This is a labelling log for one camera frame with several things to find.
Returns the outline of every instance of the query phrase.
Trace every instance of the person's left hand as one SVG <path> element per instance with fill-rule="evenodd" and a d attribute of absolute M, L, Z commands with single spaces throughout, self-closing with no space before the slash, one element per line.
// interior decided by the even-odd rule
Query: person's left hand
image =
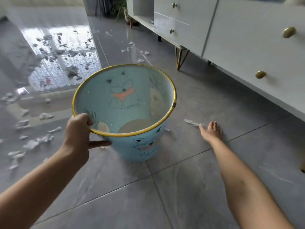
<path fill-rule="evenodd" d="M 111 145 L 110 141 L 105 140 L 90 141 L 89 126 L 91 125 L 93 125 L 93 121 L 87 113 L 79 114 L 76 117 L 72 116 L 68 120 L 62 148 L 74 155 L 78 154 L 81 157 L 85 155 L 88 160 L 89 149 Z"/>

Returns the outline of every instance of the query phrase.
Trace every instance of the bucket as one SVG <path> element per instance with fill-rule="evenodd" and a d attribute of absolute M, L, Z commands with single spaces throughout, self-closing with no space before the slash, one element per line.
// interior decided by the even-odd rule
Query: bucket
<path fill-rule="evenodd" d="M 88 113 L 90 130 L 112 142 L 112 149 L 132 161 L 158 151 L 158 138 L 176 106 L 176 89 L 159 69 L 141 64 L 115 65 L 88 77 L 76 90 L 73 115 Z"/>

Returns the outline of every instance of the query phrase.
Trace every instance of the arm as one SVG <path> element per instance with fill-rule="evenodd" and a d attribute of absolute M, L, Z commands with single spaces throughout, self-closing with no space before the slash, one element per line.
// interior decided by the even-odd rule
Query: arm
<path fill-rule="evenodd" d="M 87 114 L 71 118 L 61 148 L 0 195 L 1 228 L 30 228 L 88 161 L 88 149 L 111 144 L 89 141 L 92 124 Z"/>
<path fill-rule="evenodd" d="M 202 137 L 214 149 L 223 179 L 228 206 L 243 229 L 293 229 L 281 208 L 261 180 L 222 141 L 216 122 Z"/>

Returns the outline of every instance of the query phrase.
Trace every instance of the hand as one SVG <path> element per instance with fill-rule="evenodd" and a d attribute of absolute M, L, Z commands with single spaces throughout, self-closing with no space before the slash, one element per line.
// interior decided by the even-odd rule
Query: hand
<path fill-rule="evenodd" d="M 62 147 L 68 152 L 73 154 L 79 154 L 84 156 L 86 162 L 89 158 L 89 149 L 100 147 L 100 146 L 109 146 L 111 145 L 110 141 L 90 141 L 89 126 L 93 125 L 93 121 L 87 113 L 82 113 L 76 117 L 72 116 L 68 120 L 65 138 Z"/>
<path fill-rule="evenodd" d="M 220 130 L 219 125 L 217 122 L 211 121 L 209 123 L 208 129 L 205 130 L 202 124 L 199 124 L 199 129 L 202 137 L 205 141 L 208 143 L 211 143 L 215 139 L 221 139 L 222 138 L 222 130 Z"/>

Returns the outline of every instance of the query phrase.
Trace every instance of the forearm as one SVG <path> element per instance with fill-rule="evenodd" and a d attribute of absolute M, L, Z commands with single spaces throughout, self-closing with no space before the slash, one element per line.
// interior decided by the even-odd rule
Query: forearm
<path fill-rule="evenodd" d="M 224 181 L 228 206 L 242 228 L 293 228 L 273 196 L 221 140 L 211 142 Z"/>
<path fill-rule="evenodd" d="M 61 148 L 0 195 L 2 228 L 30 228 L 86 161 Z"/>

